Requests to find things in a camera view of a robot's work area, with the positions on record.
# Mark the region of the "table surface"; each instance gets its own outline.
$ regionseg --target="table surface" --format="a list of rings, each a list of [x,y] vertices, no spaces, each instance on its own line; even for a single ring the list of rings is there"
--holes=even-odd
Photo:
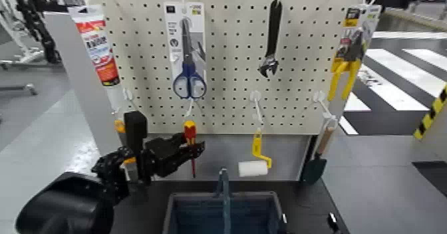
[[[132,195],[115,207],[111,233],[162,233],[171,193],[213,192],[216,185],[215,181],[155,181],[149,187],[131,187]],[[294,181],[231,181],[230,188],[234,192],[275,191],[291,233],[332,233],[326,222],[329,212],[337,216],[342,232],[349,233],[321,180],[312,186]]]

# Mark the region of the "pliers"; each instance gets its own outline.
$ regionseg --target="pliers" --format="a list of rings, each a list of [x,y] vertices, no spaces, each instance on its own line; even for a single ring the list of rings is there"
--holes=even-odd
[[[363,48],[363,30],[357,29],[353,37],[351,38],[351,44],[345,49],[339,49],[337,51],[337,56],[335,57],[334,63],[332,65],[331,72],[334,74],[331,81],[331,89],[329,90],[329,95],[327,100],[332,101],[335,97],[337,91],[338,82],[342,72],[349,71],[348,83],[346,83],[345,89],[341,95],[343,100],[346,100],[349,93],[353,89],[355,79],[357,77],[357,72],[362,65],[362,59],[365,55],[365,50]]]

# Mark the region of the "crosswalk stripe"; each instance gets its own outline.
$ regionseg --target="crosswalk stripe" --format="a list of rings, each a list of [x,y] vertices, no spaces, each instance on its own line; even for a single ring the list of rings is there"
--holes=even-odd
[[[369,49],[367,55],[433,97],[437,97],[446,84],[443,80],[384,49]]]
[[[348,101],[346,102],[345,111],[371,111],[371,109],[363,103],[353,92],[349,95]]]
[[[373,38],[382,39],[447,39],[447,33],[377,31]]]
[[[427,111],[428,108],[393,83],[362,65],[358,78],[396,110]]]
[[[405,52],[414,55],[434,66],[447,71],[447,58],[428,49],[403,49]]]
[[[351,124],[349,124],[348,120],[346,120],[345,117],[341,116],[339,124],[346,132],[346,134],[359,135],[359,133],[353,128],[353,126],[351,126]]]

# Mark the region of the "basket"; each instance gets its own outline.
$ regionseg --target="basket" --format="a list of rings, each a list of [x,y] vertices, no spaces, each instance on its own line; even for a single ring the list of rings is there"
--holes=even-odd
[[[163,234],[277,234],[282,211],[273,191],[229,191],[226,169],[215,193],[173,193]]]

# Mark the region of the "pegboard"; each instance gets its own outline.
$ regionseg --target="pegboard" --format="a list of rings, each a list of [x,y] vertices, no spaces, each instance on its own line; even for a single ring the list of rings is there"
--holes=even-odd
[[[103,5],[122,84],[148,117],[149,131],[181,131],[189,101],[172,90],[163,11],[163,2],[179,0],[89,1]],[[257,68],[272,0],[186,1],[205,4],[208,91],[192,110],[198,132],[252,134],[259,122],[249,95],[258,90],[265,133],[318,134],[323,118],[312,96],[329,90],[342,20],[357,0],[281,0],[279,67],[268,79]]]

